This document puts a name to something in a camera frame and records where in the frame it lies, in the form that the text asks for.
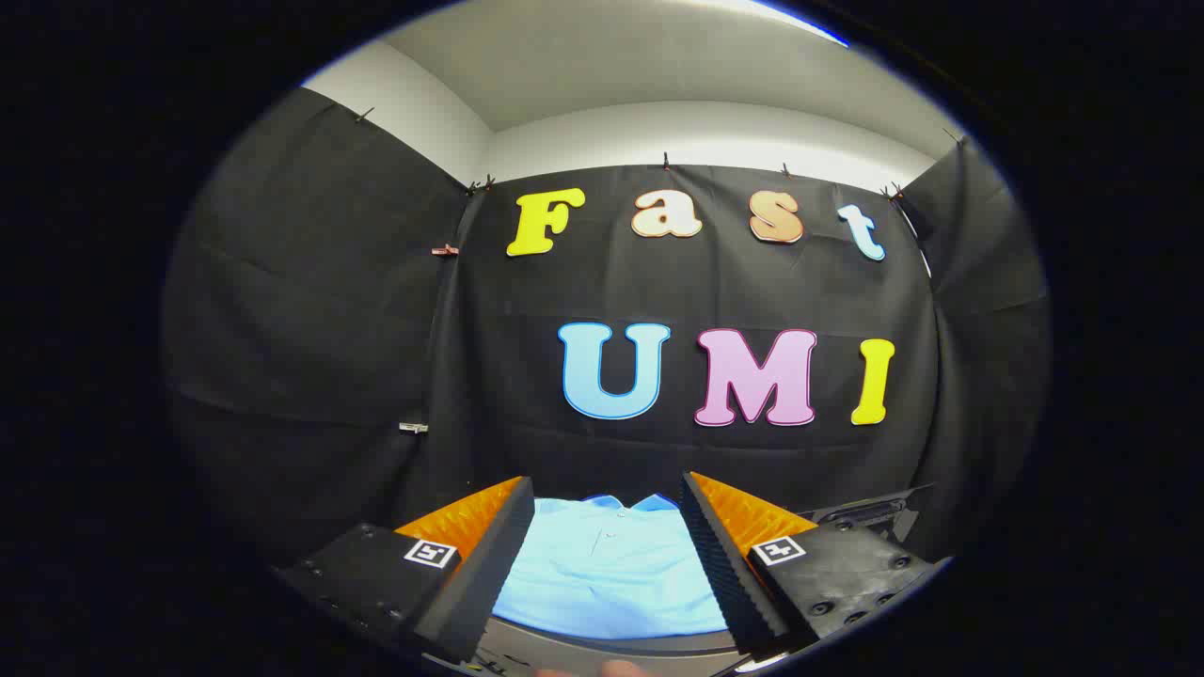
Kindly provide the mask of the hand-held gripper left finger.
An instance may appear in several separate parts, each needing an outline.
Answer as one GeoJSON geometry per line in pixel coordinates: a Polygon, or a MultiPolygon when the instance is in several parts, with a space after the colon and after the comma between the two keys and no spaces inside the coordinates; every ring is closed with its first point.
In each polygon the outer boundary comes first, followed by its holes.
{"type": "Polygon", "coordinates": [[[405,526],[352,526],[275,575],[386,650],[466,663],[533,516],[532,479],[504,479],[405,526]]]}

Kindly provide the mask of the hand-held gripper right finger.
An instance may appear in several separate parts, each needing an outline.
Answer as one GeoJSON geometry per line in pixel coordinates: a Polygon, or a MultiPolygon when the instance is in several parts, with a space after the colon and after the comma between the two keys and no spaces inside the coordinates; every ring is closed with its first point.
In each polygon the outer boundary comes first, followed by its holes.
{"type": "Polygon", "coordinates": [[[943,565],[884,532],[898,501],[854,504],[810,520],[694,471],[681,514],[737,650],[804,650],[868,624],[943,565]]]}

